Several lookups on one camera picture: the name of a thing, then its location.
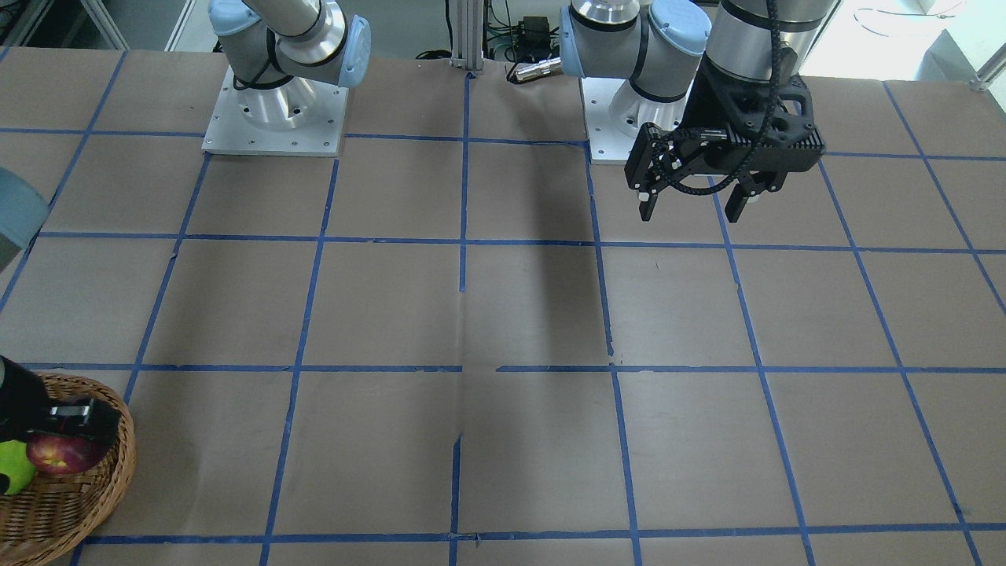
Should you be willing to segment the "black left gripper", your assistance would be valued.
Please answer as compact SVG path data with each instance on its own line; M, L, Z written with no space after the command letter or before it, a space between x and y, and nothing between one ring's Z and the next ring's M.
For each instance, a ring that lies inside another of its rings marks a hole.
M659 193L675 189L689 196L712 196L714 187L687 186L686 177L728 175L751 150L770 101L769 83L734 78L711 60L700 62L681 128L666 131L644 123L633 143L624 172L629 189L638 193L638 211L652 219ZM777 92L777 107L765 137L736 177L725 204L728 223L739 222L745 207L762 193L776 193L787 173L805 172L825 154L814 104L800 75L786 78Z

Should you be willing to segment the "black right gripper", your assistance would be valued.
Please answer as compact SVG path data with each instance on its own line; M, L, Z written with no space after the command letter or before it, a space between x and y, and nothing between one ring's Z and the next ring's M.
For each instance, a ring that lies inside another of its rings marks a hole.
M94 442L112 442L118 435L122 414L110 402L71 397L48 408L40 377L5 357L1 383L1 442L26 442L41 426L50 434Z

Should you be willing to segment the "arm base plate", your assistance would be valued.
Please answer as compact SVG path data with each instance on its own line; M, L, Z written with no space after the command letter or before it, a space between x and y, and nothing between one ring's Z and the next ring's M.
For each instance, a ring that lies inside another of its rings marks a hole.
M226 156L337 158L349 93L302 78L272 90L238 90L227 69L201 148Z
M671 103L646 99L626 79L583 78L581 87L590 153L601 165L624 165L641 125L673 130L687 105L687 97Z

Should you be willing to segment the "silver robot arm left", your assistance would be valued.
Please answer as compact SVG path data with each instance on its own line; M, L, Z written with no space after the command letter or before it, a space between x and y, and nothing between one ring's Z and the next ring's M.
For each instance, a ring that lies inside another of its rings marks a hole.
M731 189L727 221L825 154L802 62L835 1L572 1L563 73L581 80L589 147L624 168L643 221L659 194Z

